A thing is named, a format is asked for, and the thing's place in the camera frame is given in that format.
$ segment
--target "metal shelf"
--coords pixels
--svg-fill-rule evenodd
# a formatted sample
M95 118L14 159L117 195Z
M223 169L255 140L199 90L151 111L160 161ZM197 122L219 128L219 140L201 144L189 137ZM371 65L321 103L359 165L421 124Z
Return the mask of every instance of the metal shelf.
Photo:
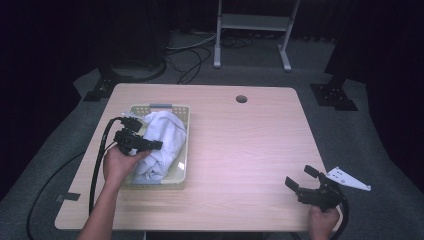
M221 67L221 30L224 28L266 30L285 32L282 44L278 44L283 67L286 72L291 72L291 66L286 53L287 43L293 28L294 19L300 0L294 0L294 6L290 17L242 15L222 13L222 0L219 0L218 18L216 27L216 43L214 51L214 67Z
M287 31L288 17L222 14L221 28Z

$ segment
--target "white cloth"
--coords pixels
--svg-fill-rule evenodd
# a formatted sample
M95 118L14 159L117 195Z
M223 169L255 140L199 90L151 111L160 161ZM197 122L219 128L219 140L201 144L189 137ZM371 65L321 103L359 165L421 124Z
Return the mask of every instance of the white cloth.
M186 141L187 132L183 122L168 111L153 112L144 117L149 124L143 135L150 141L162 141L161 150L152 150L144 160L137 163L134 180L162 180Z

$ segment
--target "plastic basket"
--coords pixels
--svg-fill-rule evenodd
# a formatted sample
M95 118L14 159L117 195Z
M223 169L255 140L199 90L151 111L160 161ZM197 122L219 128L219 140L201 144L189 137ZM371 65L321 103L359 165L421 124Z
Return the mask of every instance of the plastic basket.
M143 183L132 183L133 174L130 174L123 188L127 189L183 189L184 181L187 172L187 150L190 126L190 107L187 105L172 105L172 104L136 104L132 105L130 112L138 116L145 116L151 112L170 111L175 114L184 124L187 130L187 138L183 144L178 157L169 167L168 174L162 180L146 180ZM148 124L142 122L143 126L138 132L140 136L144 135Z

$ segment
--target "table hole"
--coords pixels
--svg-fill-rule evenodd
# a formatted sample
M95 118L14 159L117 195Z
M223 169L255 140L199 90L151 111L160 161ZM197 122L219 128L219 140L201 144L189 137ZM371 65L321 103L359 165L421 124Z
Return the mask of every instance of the table hole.
M236 101L239 103L246 103L247 102L247 97L244 95L238 95L236 97Z

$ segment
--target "cable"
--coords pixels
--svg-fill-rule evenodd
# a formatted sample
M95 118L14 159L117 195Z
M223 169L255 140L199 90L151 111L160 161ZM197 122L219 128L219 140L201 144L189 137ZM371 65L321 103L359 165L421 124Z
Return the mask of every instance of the cable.
M292 238L293 238L294 240L302 240L302 238L300 238L300 236L299 236L299 234L298 234L298 233L291 232L291 233L290 233L290 236L292 236Z
M103 136L102 136L102 140L101 140L100 148L99 148L99 153L97 154L96 164L94 166L93 178L91 179L90 199L88 202L89 215L91 214L91 211L93 211L93 207L94 207L94 195L96 192L97 176L99 175L100 163L102 162L103 155L105 154L105 151L106 151L105 145L106 145L107 135L109 134L110 128L112 127L113 123L116 120L122 120L122 119L123 118L121 117L111 119L109 123L107 124L105 131L103 132Z
M204 63L210 56L211 56L211 51L209 50L209 49L207 49L207 48L203 48L203 47L198 47L198 49L202 49L202 50L205 50L206 52L207 52L207 56L204 58L204 59L202 59L202 57L200 56L200 54L198 53L198 52L196 52L196 51L194 51L193 49L188 49L187 51L190 51L190 52L192 52L192 53L194 53L197 57L198 57L198 59L199 59L199 62L196 64L196 65L194 65L192 68L190 68L189 70L187 70L182 76L180 76L180 78L178 79L178 81L176 82L177 84L189 84L191 81L193 81L193 79L197 76L197 74L199 73L199 71L200 71L200 68L201 68L201 66L202 66L202 63ZM183 81L183 78L185 78L193 69L195 69L196 67L198 67L197 68L197 71L196 71L196 73L194 74L194 76L193 77L191 77L191 79L189 79L189 80L187 80L187 81Z
M183 70L179 69L179 68L175 65L175 63L173 63L173 62L172 62L172 59L170 59L169 61L167 61L167 63L168 63L169 65L171 65L171 67L172 67L172 68L173 68L176 72L180 73L180 74L181 74L181 76L182 76L183 74L185 74L185 71L183 71Z
M333 237L331 238L331 240L337 240L340 235L343 233L343 231L345 230L347 223L349 222L349 202L347 201L346 197L343 196L342 202L341 202L341 210L342 210L342 214L343 214L343 220L340 223L339 228L337 229L336 233L334 233Z
M106 151L106 150L108 150L110 147L112 147L112 145L113 145L114 143L116 143L116 142L112 142L111 144L109 144L109 145L106 147L105 151Z
M176 47L176 48L167 47L166 49L167 49L167 50L185 50L185 49L190 49L190 48L194 48L194 47L198 47L198 46L201 46L201 45L203 45L203 44L206 44L206 43L208 43L208 42L212 41L212 40L213 40L213 39L215 39L215 38L216 38L216 34L213 34L211 37L209 37L209 38L207 38L207 39L204 39L204 40L202 40L202 41L200 41L200 42L198 42L198 43L195 43L195 44L193 44L193 45L191 45L191 46L186 46L186 47Z
M77 159L78 157L80 157L81 155L83 155L85 153L81 152L77 155L75 155L74 157L72 157L70 160L68 160L65 164L63 164L61 167L59 167L59 169L57 169L52 176L50 176L50 178L47 180L47 182L44 183L43 187L38 191L32 206L29 210L28 213L28 217L27 217L27 221L26 221L26 232L27 232L27 236L29 239L33 240L34 238L31 235L31 229L30 229L30 224L31 224L31 216L32 216L32 212L34 211L35 205L37 204L38 199L40 198L41 193L44 191L44 189L47 187L47 185L50 183L50 181L56 176L56 174L58 174L63 168L65 168L66 166L68 166L69 163L71 163L72 161L74 161L75 159Z

